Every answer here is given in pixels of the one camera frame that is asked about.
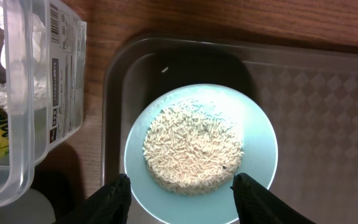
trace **bowl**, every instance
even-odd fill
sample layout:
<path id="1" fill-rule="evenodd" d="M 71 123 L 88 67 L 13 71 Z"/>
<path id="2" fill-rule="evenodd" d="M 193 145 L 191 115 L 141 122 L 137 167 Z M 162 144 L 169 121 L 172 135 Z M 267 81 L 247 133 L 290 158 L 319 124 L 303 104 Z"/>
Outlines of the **bowl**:
<path id="1" fill-rule="evenodd" d="M 124 168 L 138 203 L 164 223 L 231 223 L 238 219 L 231 181 L 204 195 L 184 196 L 167 192 L 150 176 L 143 157 L 146 132 L 160 111 L 183 100 L 197 100 L 207 113 L 220 111 L 242 131 L 243 157 L 237 173 L 245 172 L 269 189 L 277 168 L 277 140 L 260 107 L 231 88 L 197 84 L 172 90 L 153 101 L 136 119 L 127 138 Z"/>

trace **rice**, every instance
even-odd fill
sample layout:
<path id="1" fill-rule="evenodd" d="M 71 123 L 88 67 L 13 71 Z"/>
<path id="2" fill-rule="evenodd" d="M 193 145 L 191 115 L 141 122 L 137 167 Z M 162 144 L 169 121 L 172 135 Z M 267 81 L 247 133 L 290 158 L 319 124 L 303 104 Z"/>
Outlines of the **rice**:
<path id="1" fill-rule="evenodd" d="M 197 101 L 162 110 L 147 131 L 147 168 L 164 189 L 182 195 L 205 194 L 233 178 L 241 164 L 242 141 L 221 114 L 206 114 Z"/>

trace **tray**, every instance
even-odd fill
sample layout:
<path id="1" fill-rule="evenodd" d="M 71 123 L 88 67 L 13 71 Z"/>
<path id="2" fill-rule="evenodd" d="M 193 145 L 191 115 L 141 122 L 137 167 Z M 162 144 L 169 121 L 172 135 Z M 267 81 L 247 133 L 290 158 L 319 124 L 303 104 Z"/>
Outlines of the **tray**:
<path id="1" fill-rule="evenodd" d="M 165 34 L 129 41 L 104 80 L 102 184 L 124 172 L 126 139 L 142 110 L 194 83 L 235 88 L 265 111 L 278 141 L 271 192 L 316 223 L 358 223 L 358 55 L 352 54 Z M 128 223 L 140 220 L 159 223 L 133 198 Z"/>

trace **wooden table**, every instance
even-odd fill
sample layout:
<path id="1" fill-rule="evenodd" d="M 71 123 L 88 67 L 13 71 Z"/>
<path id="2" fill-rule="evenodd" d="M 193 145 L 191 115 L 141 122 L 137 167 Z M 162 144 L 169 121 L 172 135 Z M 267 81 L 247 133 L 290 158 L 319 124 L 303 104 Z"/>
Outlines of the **wooden table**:
<path id="1" fill-rule="evenodd" d="M 104 71 L 116 50 L 146 32 L 198 35 L 358 53 L 358 1 L 351 0 L 63 0 L 88 22 L 82 128 L 41 167 L 60 168 L 89 197 L 101 185 Z"/>

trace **white label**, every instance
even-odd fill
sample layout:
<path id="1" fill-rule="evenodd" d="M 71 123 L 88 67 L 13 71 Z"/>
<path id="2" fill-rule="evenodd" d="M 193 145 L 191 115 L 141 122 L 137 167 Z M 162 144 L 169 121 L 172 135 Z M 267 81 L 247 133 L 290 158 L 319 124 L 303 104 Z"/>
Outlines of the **white label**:
<path id="1" fill-rule="evenodd" d="M 59 0 L 50 0 L 49 143 L 53 148 L 80 127 L 86 23 Z"/>

